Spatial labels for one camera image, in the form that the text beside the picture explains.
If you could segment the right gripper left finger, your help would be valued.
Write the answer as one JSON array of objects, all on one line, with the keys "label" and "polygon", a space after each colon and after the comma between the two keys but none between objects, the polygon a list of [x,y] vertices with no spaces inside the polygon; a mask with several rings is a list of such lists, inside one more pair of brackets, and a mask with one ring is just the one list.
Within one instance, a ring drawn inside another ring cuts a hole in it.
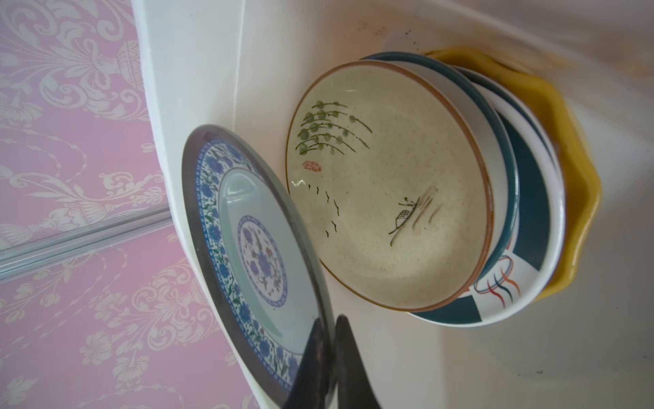
[{"label": "right gripper left finger", "polygon": [[326,408],[330,392],[330,346],[320,319],[315,320],[284,409]]}]

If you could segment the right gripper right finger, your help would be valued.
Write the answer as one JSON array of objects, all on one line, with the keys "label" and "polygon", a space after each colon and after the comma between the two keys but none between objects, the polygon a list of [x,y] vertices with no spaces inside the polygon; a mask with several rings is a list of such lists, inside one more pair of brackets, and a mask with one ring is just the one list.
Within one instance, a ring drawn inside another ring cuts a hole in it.
[{"label": "right gripper right finger", "polygon": [[336,324],[336,373],[340,409],[381,408],[345,315],[339,315]]}]

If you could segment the small blue patterned plate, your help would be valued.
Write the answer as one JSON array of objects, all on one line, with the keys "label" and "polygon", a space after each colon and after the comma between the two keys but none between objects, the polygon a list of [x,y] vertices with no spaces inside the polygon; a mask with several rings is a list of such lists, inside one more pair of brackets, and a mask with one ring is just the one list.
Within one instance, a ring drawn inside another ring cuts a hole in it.
[{"label": "small blue patterned plate", "polygon": [[182,186],[192,246],[211,301],[256,385],[286,403],[315,320],[335,319],[318,256],[285,187],[245,141],[217,125],[187,139]]}]

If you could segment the cream willow pattern plate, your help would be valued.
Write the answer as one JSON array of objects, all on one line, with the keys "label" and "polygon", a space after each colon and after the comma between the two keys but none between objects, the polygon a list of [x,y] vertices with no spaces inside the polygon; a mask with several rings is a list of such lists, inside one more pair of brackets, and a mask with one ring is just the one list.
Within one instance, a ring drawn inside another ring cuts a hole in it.
[{"label": "cream willow pattern plate", "polygon": [[418,71],[363,60],[322,74],[296,108],[285,170],[320,261],[360,298],[429,311],[480,276],[489,174],[464,118]]}]

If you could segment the white plate green red rim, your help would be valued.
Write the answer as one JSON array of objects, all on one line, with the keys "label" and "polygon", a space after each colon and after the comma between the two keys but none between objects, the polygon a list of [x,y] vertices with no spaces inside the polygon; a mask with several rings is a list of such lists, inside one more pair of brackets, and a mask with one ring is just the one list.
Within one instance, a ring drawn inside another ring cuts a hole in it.
[{"label": "white plate green red rim", "polygon": [[416,315],[446,327],[482,327],[519,313],[552,278],[565,236],[565,187],[560,161],[547,132],[516,93],[460,66],[496,110],[509,134],[519,173],[514,233],[490,272],[443,308]]}]

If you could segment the white plate blue rim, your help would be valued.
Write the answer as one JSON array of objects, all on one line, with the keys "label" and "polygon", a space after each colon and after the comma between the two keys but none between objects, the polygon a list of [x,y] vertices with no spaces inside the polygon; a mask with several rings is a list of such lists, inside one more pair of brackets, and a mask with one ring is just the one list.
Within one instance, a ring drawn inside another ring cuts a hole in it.
[{"label": "white plate blue rim", "polygon": [[383,52],[366,57],[385,61],[431,83],[456,109],[475,139],[490,180],[493,197],[492,248],[477,281],[492,272],[508,246],[519,213],[519,172],[509,135],[499,115],[476,86],[456,68],[406,52]]}]

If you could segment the yellow polka dot plate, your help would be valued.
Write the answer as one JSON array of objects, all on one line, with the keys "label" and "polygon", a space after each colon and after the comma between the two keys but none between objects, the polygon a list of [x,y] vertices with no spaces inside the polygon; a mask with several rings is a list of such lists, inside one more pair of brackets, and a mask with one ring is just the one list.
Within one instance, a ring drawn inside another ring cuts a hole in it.
[{"label": "yellow polka dot plate", "polygon": [[467,47],[429,51],[425,56],[462,66],[495,80],[531,109],[548,133],[560,161],[566,194],[563,251],[557,269],[538,301],[564,291],[574,279],[582,249],[597,216],[602,184],[577,117],[551,83]]}]

